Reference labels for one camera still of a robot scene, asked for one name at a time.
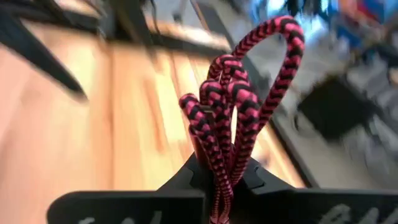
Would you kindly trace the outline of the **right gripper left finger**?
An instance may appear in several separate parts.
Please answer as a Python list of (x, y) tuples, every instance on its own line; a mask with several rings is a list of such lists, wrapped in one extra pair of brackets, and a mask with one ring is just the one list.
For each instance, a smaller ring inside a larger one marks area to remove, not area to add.
[(157, 190), (75, 191), (54, 200), (48, 224), (207, 224), (209, 169), (195, 155)]

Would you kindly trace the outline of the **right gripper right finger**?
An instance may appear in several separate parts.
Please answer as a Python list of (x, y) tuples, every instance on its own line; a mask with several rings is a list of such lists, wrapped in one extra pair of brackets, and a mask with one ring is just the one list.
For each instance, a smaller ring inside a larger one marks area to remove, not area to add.
[(250, 159), (231, 224), (398, 224), (398, 191), (295, 188)]

